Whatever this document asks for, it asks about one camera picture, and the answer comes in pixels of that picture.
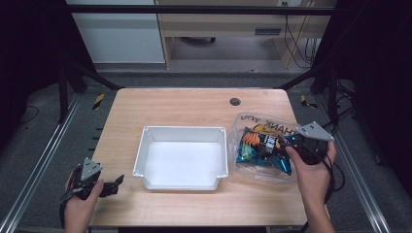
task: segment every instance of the plastic bag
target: plastic bag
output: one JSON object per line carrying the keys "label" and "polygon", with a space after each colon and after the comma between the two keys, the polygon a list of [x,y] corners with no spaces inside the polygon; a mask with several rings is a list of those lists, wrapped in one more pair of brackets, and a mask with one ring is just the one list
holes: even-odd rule
{"label": "plastic bag", "polygon": [[[270,149],[268,153],[272,153],[272,148],[276,147],[276,140],[273,139],[291,137],[298,126],[297,123],[265,114],[238,114],[233,121],[227,140],[229,168],[244,176],[265,182],[295,182],[297,176],[293,171],[294,165],[288,157],[283,158],[285,161],[274,161],[271,156],[260,156],[258,147],[262,142],[265,145],[273,144],[263,149]],[[290,174],[279,167],[282,163],[290,163],[287,165],[291,168]]]}

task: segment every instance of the black curtain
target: black curtain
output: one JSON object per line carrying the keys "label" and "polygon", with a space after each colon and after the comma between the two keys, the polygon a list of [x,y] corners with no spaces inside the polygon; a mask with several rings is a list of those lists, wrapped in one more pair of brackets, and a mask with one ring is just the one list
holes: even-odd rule
{"label": "black curtain", "polygon": [[[342,7],[361,9],[366,1],[340,0]],[[334,59],[339,79],[355,84],[357,116],[376,158],[393,168],[412,196],[412,1],[370,0],[359,15],[333,18],[327,26],[315,65]],[[353,18],[358,20],[351,25]],[[351,25],[333,57],[330,50]],[[330,73],[314,82],[320,91],[327,87]]]}
{"label": "black curtain", "polygon": [[[64,0],[49,2],[66,4]],[[0,1],[0,149],[13,135],[28,96],[57,83],[64,63],[73,60],[96,72],[72,15],[43,11],[44,3]],[[73,72],[69,82],[78,83],[81,78]]]}

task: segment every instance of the clear plastic bag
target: clear plastic bag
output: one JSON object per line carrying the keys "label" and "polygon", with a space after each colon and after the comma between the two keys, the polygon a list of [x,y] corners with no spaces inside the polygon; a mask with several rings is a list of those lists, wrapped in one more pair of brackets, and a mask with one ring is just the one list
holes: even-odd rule
{"label": "clear plastic bag", "polygon": [[273,137],[290,136],[295,134],[295,129],[299,124],[286,121],[274,116],[260,113],[240,113],[233,121],[228,138],[228,166],[234,172],[244,176],[258,179],[260,181],[272,183],[291,183],[297,180],[294,172],[294,165],[290,160],[292,173],[288,175],[278,167],[270,165],[268,162],[239,162],[238,156],[242,147],[243,136],[246,130],[261,132],[262,134],[272,134]]}

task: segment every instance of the wooden table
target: wooden table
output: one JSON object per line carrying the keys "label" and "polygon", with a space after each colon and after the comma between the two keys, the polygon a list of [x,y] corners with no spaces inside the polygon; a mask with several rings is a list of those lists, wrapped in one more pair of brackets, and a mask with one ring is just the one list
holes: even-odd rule
{"label": "wooden table", "polygon": [[[231,98],[241,104],[233,106]],[[117,195],[97,202],[92,226],[268,226],[306,221],[297,183],[264,183],[229,170],[215,191],[148,191],[132,176],[146,125],[223,126],[237,114],[256,112],[295,121],[280,89],[121,89],[109,113],[93,161],[111,182],[124,174]]]}

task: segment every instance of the gray floor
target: gray floor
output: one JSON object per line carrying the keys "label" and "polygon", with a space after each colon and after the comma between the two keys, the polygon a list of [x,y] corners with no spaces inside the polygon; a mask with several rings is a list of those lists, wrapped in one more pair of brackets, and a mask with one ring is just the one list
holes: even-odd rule
{"label": "gray floor", "polygon": [[[161,65],[98,65],[102,76],[125,86],[181,86],[181,87],[262,87],[279,86],[297,77],[306,69],[296,66],[282,68],[275,48],[269,39],[218,38],[215,44],[202,40],[182,39],[175,43],[171,67]],[[301,59],[301,65],[307,65]],[[59,228],[58,205],[63,186],[71,170],[85,157],[92,157],[101,128],[116,96],[100,83],[86,78],[89,88],[85,94],[70,95],[80,99],[71,123],[61,142],[55,148],[25,212],[20,216],[18,228],[34,227],[41,232],[44,228]],[[324,95],[314,96],[309,91],[312,80],[300,83],[288,90],[297,121],[305,124],[313,120],[320,124],[327,119],[321,108],[301,106],[300,96],[306,96],[309,103],[322,105]],[[98,111],[92,106],[98,94],[105,97]],[[343,111],[351,107],[344,99],[339,102]],[[41,158],[59,117],[58,88],[51,85],[30,96],[28,107],[14,139],[0,156],[0,219],[4,219],[15,204],[18,195],[30,178],[32,170]],[[355,118],[347,116],[339,122],[340,145],[350,151],[360,169],[368,189],[382,212],[392,232],[412,232],[412,200],[402,189],[389,167],[375,163],[372,149]],[[350,170],[338,158],[345,174]],[[328,210],[338,232],[379,232],[372,227],[368,214],[356,192],[354,181],[347,179],[345,187],[333,194]],[[288,229],[273,227],[272,232]]]}

